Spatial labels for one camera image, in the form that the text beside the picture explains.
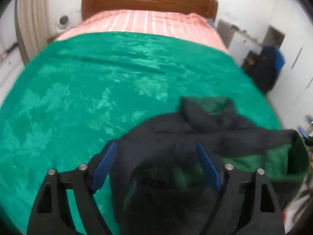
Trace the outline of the black puffer jacket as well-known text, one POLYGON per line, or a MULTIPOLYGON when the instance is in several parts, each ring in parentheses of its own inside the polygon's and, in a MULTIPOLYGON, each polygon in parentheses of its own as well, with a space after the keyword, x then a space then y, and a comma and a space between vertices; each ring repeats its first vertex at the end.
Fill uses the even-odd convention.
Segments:
POLYGON ((281 212, 309 168, 295 130, 259 127, 223 97, 184 97, 177 112, 148 119, 115 142, 109 177, 122 234, 201 234, 219 195, 204 178, 197 143, 240 171, 263 169, 281 212))

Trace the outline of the black clothes pile on chair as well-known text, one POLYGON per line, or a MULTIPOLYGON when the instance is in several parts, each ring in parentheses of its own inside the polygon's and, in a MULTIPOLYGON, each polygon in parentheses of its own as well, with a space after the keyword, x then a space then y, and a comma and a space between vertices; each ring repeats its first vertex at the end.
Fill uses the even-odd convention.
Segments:
POLYGON ((280 75, 275 75, 274 47, 265 46, 259 55, 248 55, 241 67, 264 95, 273 89, 280 75))

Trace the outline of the green satin bedspread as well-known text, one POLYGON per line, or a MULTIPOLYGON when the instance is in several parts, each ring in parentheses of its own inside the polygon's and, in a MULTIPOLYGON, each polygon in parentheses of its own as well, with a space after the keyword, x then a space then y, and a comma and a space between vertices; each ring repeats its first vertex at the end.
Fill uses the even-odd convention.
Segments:
POLYGON ((67 171, 181 97, 229 97, 238 113, 281 129, 225 52, 153 34, 105 32, 55 41, 20 74, 1 107, 1 205, 25 232, 48 169, 67 171))

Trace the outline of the white wardrobe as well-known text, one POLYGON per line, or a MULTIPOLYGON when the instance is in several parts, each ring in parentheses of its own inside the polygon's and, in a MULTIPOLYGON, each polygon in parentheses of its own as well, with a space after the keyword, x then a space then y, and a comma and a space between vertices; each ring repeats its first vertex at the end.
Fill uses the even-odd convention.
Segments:
POLYGON ((280 46, 285 65, 268 99, 285 128, 303 123, 297 105, 312 79, 312 23, 296 0, 276 0, 271 27, 285 34, 280 46))

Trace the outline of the blue garment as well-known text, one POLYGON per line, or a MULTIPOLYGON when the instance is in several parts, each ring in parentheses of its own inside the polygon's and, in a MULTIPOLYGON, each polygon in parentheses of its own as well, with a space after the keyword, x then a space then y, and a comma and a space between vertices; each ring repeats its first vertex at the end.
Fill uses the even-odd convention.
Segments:
POLYGON ((285 58, 277 47, 274 47, 274 50, 275 50, 275 75, 278 76, 281 72, 281 69, 285 65, 285 58))

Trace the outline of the white bedside cabinet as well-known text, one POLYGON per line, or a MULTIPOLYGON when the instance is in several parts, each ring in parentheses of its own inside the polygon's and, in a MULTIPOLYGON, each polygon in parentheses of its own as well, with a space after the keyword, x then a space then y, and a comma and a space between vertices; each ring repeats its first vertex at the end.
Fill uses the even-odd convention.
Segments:
POLYGON ((250 53, 259 55, 262 51, 262 46, 258 42, 252 40, 251 37, 238 30, 231 23, 220 19, 216 30, 230 56, 239 67, 242 67, 245 59, 250 53))

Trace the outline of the pink striped bed sheet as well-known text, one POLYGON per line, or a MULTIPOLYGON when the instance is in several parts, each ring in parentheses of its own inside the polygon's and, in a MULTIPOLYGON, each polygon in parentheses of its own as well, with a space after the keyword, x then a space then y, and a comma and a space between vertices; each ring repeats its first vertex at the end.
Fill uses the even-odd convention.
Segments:
POLYGON ((135 32, 167 36, 199 43, 228 53, 217 31, 196 13, 104 11, 62 33, 56 40, 62 41, 81 34, 96 32, 135 32))

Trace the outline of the beige curtain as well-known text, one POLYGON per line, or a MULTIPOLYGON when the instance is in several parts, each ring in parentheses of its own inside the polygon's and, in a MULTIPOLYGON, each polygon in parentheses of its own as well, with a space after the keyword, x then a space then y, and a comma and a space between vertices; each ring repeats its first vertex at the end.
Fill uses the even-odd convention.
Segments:
POLYGON ((48 0, 16 0, 15 30, 24 64, 48 45, 48 0))

